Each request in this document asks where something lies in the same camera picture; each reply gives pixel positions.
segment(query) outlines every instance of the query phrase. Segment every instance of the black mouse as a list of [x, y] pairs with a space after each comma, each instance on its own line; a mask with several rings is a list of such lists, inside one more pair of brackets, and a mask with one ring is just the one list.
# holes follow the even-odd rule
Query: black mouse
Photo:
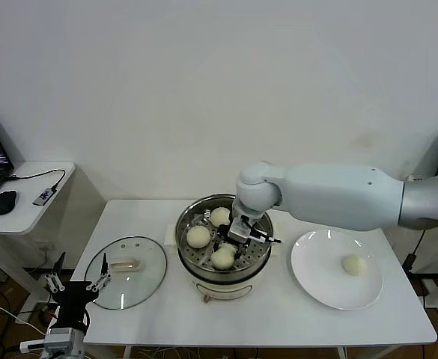
[[0, 193], [0, 215], [5, 215], [14, 209], [16, 205], [16, 197], [16, 191]]

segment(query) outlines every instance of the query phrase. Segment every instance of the white table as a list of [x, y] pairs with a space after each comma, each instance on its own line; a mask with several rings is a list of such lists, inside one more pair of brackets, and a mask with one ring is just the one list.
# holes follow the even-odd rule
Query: white table
[[[61, 168], [66, 171], [63, 180], [57, 187], [57, 192], [45, 206], [35, 206], [34, 200], [46, 188], [53, 186], [62, 172], [53, 172], [41, 177], [31, 179], [18, 179], [17, 181], [5, 182], [0, 188], [3, 191], [16, 191], [17, 199], [14, 209], [6, 215], [0, 215], [0, 234], [2, 235], [25, 235], [29, 233], [40, 220], [50, 204], [58, 196], [59, 191], [74, 172], [72, 162], [14, 162], [14, 172], [18, 177], [29, 176], [41, 172]], [[36, 280], [29, 275], [14, 256], [0, 242], [0, 269], [13, 278], [19, 285], [26, 289], [36, 300], [47, 300], [49, 293]]]
[[[191, 200], [111, 200], [84, 250], [72, 280], [84, 280], [89, 262], [123, 236], [148, 236], [164, 243]], [[235, 301], [205, 304], [194, 289], [177, 249], [165, 247], [168, 269], [161, 287], [127, 310], [88, 305], [92, 325], [86, 344], [141, 346], [343, 347], [372, 349], [378, 358], [402, 345], [432, 343], [437, 334], [381, 230], [352, 232], [374, 252], [384, 288], [377, 302], [357, 311], [335, 310], [315, 301], [291, 274], [290, 252], [296, 238], [323, 228], [270, 211], [283, 243], [271, 257], [255, 291]]]

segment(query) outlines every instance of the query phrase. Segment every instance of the white plate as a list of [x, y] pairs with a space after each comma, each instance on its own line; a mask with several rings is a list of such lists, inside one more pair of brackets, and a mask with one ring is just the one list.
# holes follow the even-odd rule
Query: white plate
[[[367, 271], [355, 277], [341, 266], [341, 258], [358, 254]], [[369, 307], [379, 297], [383, 278], [375, 259], [352, 236], [337, 230], [314, 230], [301, 236], [292, 249], [292, 269], [300, 285], [318, 301], [342, 310]]]

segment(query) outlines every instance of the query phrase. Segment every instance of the wooden floor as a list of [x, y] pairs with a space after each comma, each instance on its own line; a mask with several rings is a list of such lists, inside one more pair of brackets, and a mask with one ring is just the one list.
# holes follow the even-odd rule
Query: wooden floor
[[[418, 281], [413, 281], [413, 286], [418, 294], [421, 294], [421, 286], [419, 286]], [[8, 280], [6, 283], [0, 283], [0, 291], [4, 293], [10, 302], [11, 309], [14, 312], [19, 311], [22, 303], [27, 297], [26, 291], [21, 288], [17, 283], [12, 280]], [[0, 296], [0, 306], [7, 306], [5, 300]], [[438, 313], [435, 310], [427, 310], [427, 313], [434, 324], [435, 329], [438, 333]], [[30, 321], [32, 324], [36, 325], [40, 330], [45, 331], [45, 327], [41, 325], [38, 320], [38, 313], [34, 313]], [[6, 315], [0, 314], [0, 334], [3, 331], [5, 325], [7, 324]], [[8, 348], [19, 344], [23, 340], [33, 340], [40, 339], [41, 335], [34, 331], [34, 329], [28, 327], [27, 325], [17, 325], [12, 322], [8, 325], [7, 330], [4, 335], [4, 347]], [[256, 349], [246, 349], [240, 348], [200, 348], [198, 353], [197, 348], [193, 349], [166, 349], [160, 351], [158, 349], [155, 353], [155, 358], [165, 358], [165, 359], [216, 359], [216, 358], [229, 358], [229, 359], [248, 359], [255, 358], [257, 352]], [[362, 348], [348, 348], [348, 357], [354, 358], [358, 353], [360, 353]], [[122, 358], [122, 353], [124, 352], [123, 347], [114, 347], [113, 351], [117, 353], [118, 357]], [[134, 348], [132, 358], [151, 358], [154, 355], [156, 349], [154, 348]], [[7, 353], [4, 359], [10, 359], [18, 355], [19, 352]], [[438, 359], [438, 340], [436, 343], [425, 346], [425, 357], [427, 359]], [[34, 355], [24, 355], [19, 357], [20, 359], [37, 358]], [[336, 359], [338, 358], [337, 351], [335, 349], [268, 349], [262, 348], [258, 350], [258, 358], [320, 358], [320, 359]], [[396, 351], [385, 356], [386, 359], [409, 359], [409, 358], [422, 358], [422, 347], [421, 346], [407, 346], [401, 347]]]

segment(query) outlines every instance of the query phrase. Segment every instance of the robotic arm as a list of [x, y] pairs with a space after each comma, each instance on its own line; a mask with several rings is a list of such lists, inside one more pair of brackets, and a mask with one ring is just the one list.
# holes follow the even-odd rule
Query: robotic arm
[[256, 239], [251, 230], [268, 209], [349, 230], [438, 227], [438, 176], [401, 182], [373, 167], [259, 162], [243, 169], [236, 187], [228, 236], [241, 244]]
[[92, 283], [88, 280], [75, 280], [63, 284], [59, 275], [62, 270], [65, 252], [55, 263], [51, 274], [46, 275], [51, 296], [60, 305], [57, 321], [46, 332], [42, 340], [29, 340], [20, 343], [20, 351], [43, 349], [40, 359], [83, 359], [85, 356], [84, 336], [90, 324], [85, 310], [111, 280], [106, 254], [103, 256], [100, 277]]

